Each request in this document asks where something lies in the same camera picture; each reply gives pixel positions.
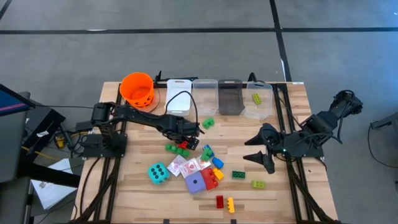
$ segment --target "teal foam die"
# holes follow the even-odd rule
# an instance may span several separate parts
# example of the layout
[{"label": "teal foam die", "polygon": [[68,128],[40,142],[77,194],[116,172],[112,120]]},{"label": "teal foam die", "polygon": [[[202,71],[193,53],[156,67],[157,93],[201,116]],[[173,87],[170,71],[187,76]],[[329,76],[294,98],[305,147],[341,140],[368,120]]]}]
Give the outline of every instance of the teal foam die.
[{"label": "teal foam die", "polygon": [[148,175],[154,184],[164,183],[170,178],[170,173],[163,165],[163,162],[157,162],[148,168]]}]

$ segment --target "candy wrapper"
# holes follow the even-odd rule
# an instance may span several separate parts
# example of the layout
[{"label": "candy wrapper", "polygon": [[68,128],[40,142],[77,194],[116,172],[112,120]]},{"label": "candy wrapper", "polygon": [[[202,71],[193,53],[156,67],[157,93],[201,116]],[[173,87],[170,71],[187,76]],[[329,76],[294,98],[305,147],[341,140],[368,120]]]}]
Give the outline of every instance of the candy wrapper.
[{"label": "candy wrapper", "polygon": [[188,175],[193,174],[194,172],[198,172],[199,170],[200,166],[195,158],[188,160],[180,166],[180,171],[184,178],[186,178]]},{"label": "candy wrapper", "polygon": [[197,162],[198,162],[201,170],[203,170],[204,168],[209,167],[211,165],[210,161],[203,161],[200,159],[200,156],[197,157]]},{"label": "candy wrapper", "polygon": [[178,155],[175,159],[173,159],[173,161],[170,163],[170,165],[167,167],[167,169],[176,177],[178,177],[178,175],[180,175],[180,166],[187,162],[186,159],[184,159],[184,157]]}]

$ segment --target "purple foam die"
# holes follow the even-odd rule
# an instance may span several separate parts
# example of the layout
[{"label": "purple foam die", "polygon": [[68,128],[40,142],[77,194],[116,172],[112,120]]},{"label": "purple foam die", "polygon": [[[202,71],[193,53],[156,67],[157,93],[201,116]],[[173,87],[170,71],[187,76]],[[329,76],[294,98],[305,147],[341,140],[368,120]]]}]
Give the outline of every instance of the purple foam die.
[{"label": "purple foam die", "polygon": [[190,194],[197,193],[202,190],[206,190],[205,180],[201,176],[200,172],[193,173],[185,178],[185,183]]}]

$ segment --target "green lego brick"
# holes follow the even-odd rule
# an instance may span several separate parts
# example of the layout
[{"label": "green lego brick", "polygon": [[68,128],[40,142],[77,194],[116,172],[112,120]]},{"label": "green lego brick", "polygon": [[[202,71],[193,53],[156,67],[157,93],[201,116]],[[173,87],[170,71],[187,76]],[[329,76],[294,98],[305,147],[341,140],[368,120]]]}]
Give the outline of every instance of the green lego brick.
[{"label": "green lego brick", "polygon": [[252,188],[264,189],[266,187],[266,183],[264,181],[252,180],[251,181],[251,187]]},{"label": "green lego brick", "polygon": [[174,153],[174,154],[181,155],[181,156],[183,156],[183,157],[188,157],[188,156],[191,154],[190,151],[184,150],[184,149],[179,148],[179,147],[176,147],[176,146],[173,146],[173,145],[171,145],[171,144],[167,144],[167,145],[165,146],[165,148],[166,148],[166,151],[172,152],[172,153]]},{"label": "green lego brick", "polygon": [[260,96],[257,93],[253,94],[252,97],[253,97],[253,100],[254,100],[255,104],[257,104],[257,105],[261,104]]},{"label": "green lego brick", "polygon": [[204,120],[203,122],[203,127],[205,129],[209,129],[211,126],[214,125],[214,118],[207,118],[206,120]]},{"label": "green lego brick", "polygon": [[206,147],[205,150],[203,150],[203,153],[200,156],[200,159],[203,161],[208,161],[210,159],[210,156],[212,155],[212,153],[213,153],[213,150]]},{"label": "green lego brick", "polygon": [[244,179],[245,177],[246,177],[246,173],[245,172],[232,171],[232,178]]}]

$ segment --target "computer monitor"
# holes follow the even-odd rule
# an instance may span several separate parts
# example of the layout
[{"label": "computer monitor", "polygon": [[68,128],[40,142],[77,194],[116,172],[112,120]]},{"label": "computer monitor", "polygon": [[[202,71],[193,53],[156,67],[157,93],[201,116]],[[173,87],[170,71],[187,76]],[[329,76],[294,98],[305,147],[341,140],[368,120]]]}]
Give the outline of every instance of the computer monitor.
[{"label": "computer monitor", "polygon": [[0,116],[35,108],[35,104],[0,84]]}]

